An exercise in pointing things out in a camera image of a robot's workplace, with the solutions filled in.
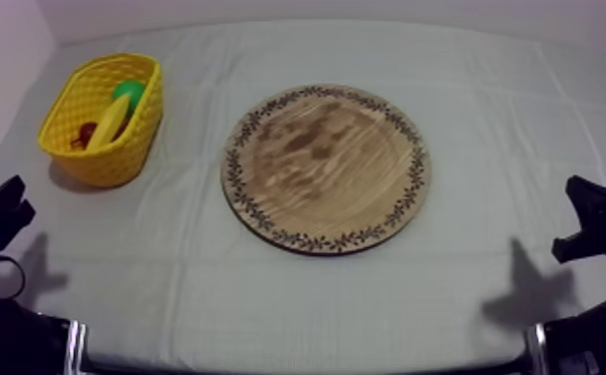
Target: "floral engraved border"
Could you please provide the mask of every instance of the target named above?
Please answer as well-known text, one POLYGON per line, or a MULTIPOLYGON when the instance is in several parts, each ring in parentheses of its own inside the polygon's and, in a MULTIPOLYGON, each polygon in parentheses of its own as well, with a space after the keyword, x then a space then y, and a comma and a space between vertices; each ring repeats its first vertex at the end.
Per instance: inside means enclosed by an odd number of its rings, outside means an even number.
POLYGON ((426 157, 422 139, 417 131, 410 126, 409 121, 399 111, 394 110, 384 101, 362 95, 361 92, 351 88, 307 86, 286 92, 276 99, 265 102, 257 110, 248 113, 241 121, 239 131, 233 136, 233 147, 225 154, 227 196, 236 208, 244 211, 255 222, 257 231, 270 234, 270 238, 279 244, 305 252, 343 253, 356 249, 368 240, 375 242, 382 239, 387 234, 387 227, 395 228, 403 221, 406 212, 417 206, 420 189, 426 184, 424 179, 426 157), (408 168, 409 185, 404 187, 403 195, 396 200, 392 211, 385 215, 382 223, 369 225, 359 231, 343 233, 336 238, 291 233, 277 227, 268 214, 261 209, 259 203, 245 192, 245 182, 242 180, 243 168, 238 151, 247 144, 254 132, 261 126, 263 119, 269 118, 274 112, 284 109, 301 98, 313 96, 344 98, 368 110, 379 112, 385 115, 386 121, 413 145, 413 157, 408 168))

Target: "toy fruit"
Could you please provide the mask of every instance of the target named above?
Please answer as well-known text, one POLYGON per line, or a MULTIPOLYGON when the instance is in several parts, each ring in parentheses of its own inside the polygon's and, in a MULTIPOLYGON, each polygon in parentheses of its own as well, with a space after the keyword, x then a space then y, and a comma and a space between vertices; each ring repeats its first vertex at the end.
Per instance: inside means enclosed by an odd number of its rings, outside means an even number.
POLYGON ((103 112, 96 130, 87 144, 87 151, 95 150, 113 140, 127 115, 129 101, 129 95, 122 95, 103 112))
POLYGON ((92 138, 92 135, 96 130, 96 126, 97 124, 93 122, 82 124, 80 127, 80 134, 75 140, 71 141, 71 147, 85 150, 89 144, 89 140, 92 138))
POLYGON ((117 100, 124 95, 128 95, 129 99, 129 111, 128 115, 132 115, 138 106, 138 102, 143 97, 145 92, 145 85, 138 81, 127 80, 117 85, 113 91, 113 100, 117 100))

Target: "round wooden tray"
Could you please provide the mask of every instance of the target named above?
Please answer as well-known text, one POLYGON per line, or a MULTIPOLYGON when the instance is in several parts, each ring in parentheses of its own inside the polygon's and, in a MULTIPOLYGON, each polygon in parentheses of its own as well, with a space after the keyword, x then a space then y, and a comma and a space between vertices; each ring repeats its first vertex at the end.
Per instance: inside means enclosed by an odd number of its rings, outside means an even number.
POLYGON ((287 90, 256 106, 233 130, 221 171, 247 227, 312 255, 388 239, 417 213, 430 181, 411 121, 382 98, 337 85, 287 90))

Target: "wooden charger plate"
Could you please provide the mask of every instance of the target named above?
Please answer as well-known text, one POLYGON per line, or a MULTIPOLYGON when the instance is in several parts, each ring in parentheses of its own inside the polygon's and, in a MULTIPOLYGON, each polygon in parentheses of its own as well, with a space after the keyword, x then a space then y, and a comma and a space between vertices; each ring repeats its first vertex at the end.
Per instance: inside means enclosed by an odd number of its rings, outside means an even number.
POLYGON ((406 115, 337 85, 287 90, 256 106, 233 130, 221 171, 247 227, 312 255, 390 238, 415 216, 430 181, 429 154, 406 115))

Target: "yellow basket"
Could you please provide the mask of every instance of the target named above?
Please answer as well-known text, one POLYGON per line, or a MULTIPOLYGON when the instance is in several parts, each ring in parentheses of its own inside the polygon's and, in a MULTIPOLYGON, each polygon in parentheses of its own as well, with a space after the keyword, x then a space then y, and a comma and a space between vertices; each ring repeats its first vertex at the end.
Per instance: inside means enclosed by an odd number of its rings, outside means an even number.
POLYGON ((98 58, 73 73, 47 115, 38 144, 85 184, 119 186, 143 168, 161 112, 161 70, 155 59, 137 54, 98 58), (113 101, 115 87, 125 80, 140 81, 145 92, 124 133, 97 150, 73 150, 71 142, 78 138, 82 124, 98 120, 113 101))

